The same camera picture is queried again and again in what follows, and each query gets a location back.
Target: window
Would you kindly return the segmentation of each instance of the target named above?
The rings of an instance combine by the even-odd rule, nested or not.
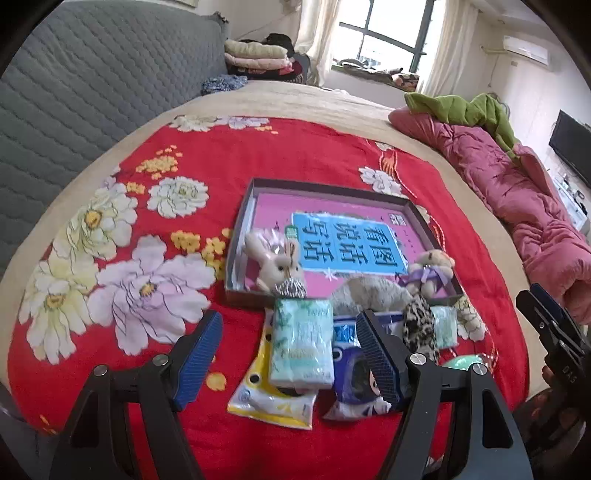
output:
[[[434,40],[432,35],[427,36],[431,16],[443,13],[441,8],[434,12],[436,3],[444,2],[343,0],[333,43],[334,59],[354,58],[378,70],[402,67],[405,72],[415,73],[427,55],[427,41]]]

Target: pink comforter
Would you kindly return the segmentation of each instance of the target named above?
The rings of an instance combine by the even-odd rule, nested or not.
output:
[[[572,226],[532,149],[517,145],[516,167],[480,127],[442,124],[394,110],[397,130],[439,150],[486,207],[506,224],[531,283],[541,284],[581,324],[591,323],[591,248]]]

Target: green cloth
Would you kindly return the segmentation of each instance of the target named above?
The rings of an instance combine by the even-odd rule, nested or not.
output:
[[[412,113],[429,113],[444,124],[484,128],[512,160],[517,160],[513,152],[517,139],[503,107],[491,95],[481,93],[471,102],[457,95],[434,98],[420,93],[407,93],[404,99]]]

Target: green tissue package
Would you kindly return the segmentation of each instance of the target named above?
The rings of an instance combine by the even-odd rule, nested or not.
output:
[[[284,388],[330,388],[335,381],[332,337],[333,310],[328,300],[277,300],[269,383]]]

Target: snack bag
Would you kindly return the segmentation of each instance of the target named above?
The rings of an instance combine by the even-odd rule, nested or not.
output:
[[[376,317],[390,335],[402,336],[404,321],[400,312],[377,313]],[[333,362],[336,401],[324,419],[359,420],[389,412],[391,405],[379,394],[357,340],[355,317],[334,319]]]
[[[317,391],[277,388],[269,383],[273,310],[266,310],[254,362],[228,402],[228,412],[294,429],[312,429]]]

